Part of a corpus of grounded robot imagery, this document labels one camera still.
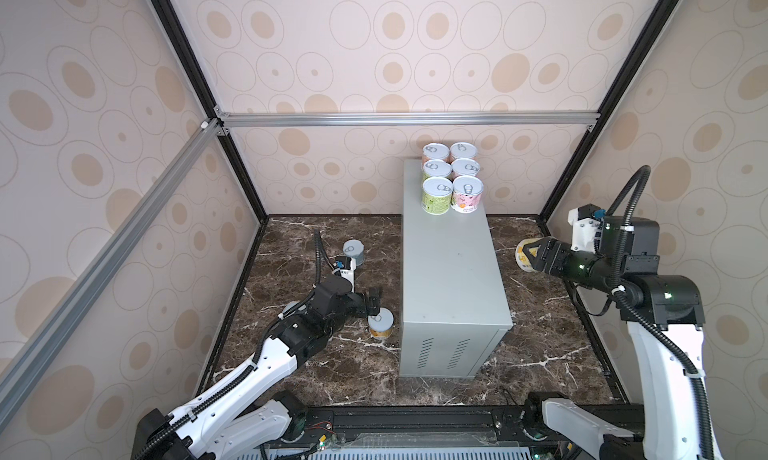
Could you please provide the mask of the purple pink labelled can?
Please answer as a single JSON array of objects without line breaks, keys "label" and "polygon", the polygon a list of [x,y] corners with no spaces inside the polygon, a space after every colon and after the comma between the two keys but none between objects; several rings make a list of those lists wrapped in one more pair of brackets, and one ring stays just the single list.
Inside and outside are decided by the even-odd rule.
[{"label": "purple pink labelled can", "polygon": [[483,182],[474,176],[458,176],[453,182],[451,208],[462,214],[475,212],[482,201]]}]

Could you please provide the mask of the white red labelled can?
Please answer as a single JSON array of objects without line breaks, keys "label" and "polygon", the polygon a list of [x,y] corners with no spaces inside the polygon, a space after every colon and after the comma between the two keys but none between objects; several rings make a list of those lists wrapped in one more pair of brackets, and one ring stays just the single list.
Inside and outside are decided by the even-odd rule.
[{"label": "white red labelled can", "polygon": [[455,159],[451,163],[451,167],[452,167],[452,172],[451,172],[452,179],[456,179],[460,176],[476,177],[481,170],[480,164],[476,162],[474,159],[470,159],[470,158]]}]

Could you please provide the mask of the lime green labelled can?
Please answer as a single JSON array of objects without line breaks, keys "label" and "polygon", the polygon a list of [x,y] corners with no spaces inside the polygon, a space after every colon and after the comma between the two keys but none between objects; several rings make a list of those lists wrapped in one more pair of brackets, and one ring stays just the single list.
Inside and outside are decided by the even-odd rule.
[{"label": "lime green labelled can", "polygon": [[422,209],[429,215],[448,212],[453,195],[453,184],[446,178],[431,177],[422,183]]}]

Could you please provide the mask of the orange tomato labelled can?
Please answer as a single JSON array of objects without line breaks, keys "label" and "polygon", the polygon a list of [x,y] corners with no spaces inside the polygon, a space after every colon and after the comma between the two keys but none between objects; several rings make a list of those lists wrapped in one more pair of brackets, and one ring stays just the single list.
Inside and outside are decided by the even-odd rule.
[{"label": "orange tomato labelled can", "polygon": [[456,142],[450,146],[450,161],[472,159],[477,156],[477,148],[468,142]]}]

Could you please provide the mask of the pink orange labelled can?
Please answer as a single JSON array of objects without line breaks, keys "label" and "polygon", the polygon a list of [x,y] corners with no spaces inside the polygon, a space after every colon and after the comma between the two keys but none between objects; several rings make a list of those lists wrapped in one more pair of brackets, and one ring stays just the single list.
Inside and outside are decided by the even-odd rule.
[{"label": "pink orange labelled can", "polygon": [[440,160],[447,162],[450,157],[450,148],[441,143],[429,143],[422,148],[422,162]]}]

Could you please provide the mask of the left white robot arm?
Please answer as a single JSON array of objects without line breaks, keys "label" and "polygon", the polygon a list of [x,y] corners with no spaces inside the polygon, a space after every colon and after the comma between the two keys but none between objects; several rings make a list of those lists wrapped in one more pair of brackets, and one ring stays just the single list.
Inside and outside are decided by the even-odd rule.
[{"label": "left white robot arm", "polygon": [[283,437],[301,424],[304,406],[290,394],[252,410],[275,384],[321,352],[349,319],[379,314],[381,291],[354,291],[331,275],[266,328],[255,352],[211,388],[163,415],[137,424],[134,459],[233,459]]}]

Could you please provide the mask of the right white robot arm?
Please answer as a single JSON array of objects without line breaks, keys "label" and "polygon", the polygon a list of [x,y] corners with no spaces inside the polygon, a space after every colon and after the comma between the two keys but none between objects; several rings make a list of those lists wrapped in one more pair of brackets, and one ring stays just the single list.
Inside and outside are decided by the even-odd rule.
[{"label": "right white robot arm", "polygon": [[701,294],[685,276],[659,274],[658,224],[606,216],[572,227],[572,243],[520,242],[516,261],[524,271],[602,292],[617,307],[639,365],[644,431],[634,434],[556,394],[530,395],[526,423],[565,436],[596,459],[720,458],[701,360]]}]

